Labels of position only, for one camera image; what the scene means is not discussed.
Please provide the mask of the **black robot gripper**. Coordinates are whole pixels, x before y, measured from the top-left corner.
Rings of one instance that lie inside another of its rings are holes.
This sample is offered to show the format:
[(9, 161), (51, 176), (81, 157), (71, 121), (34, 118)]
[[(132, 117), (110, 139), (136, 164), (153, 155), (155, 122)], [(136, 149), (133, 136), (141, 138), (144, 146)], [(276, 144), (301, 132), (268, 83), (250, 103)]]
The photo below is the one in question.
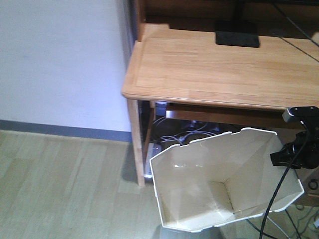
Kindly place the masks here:
[(289, 166), (291, 169), (315, 169), (319, 166), (319, 135), (309, 130), (296, 134), (287, 149), (271, 153), (273, 166)]

